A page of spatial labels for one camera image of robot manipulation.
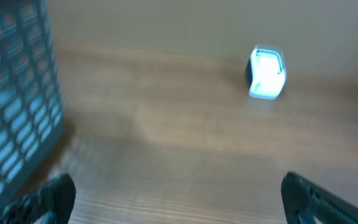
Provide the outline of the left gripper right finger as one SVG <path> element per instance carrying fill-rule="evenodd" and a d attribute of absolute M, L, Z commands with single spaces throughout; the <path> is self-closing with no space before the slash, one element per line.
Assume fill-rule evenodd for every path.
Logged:
<path fill-rule="evenodd" d="M 358 224 L 358 208 L 295 172 L 281 183 L 287 223 Z"/>

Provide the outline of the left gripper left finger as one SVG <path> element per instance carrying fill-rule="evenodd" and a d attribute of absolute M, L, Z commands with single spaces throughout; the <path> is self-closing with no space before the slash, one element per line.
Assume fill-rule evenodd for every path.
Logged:
<path fill-rule="evenodd" d="M 44 183 L 20 198 L 0 207 L 0 224 L 42 223 L 67 224 L 73 211 L 76 187 L 65 173 Z"/>

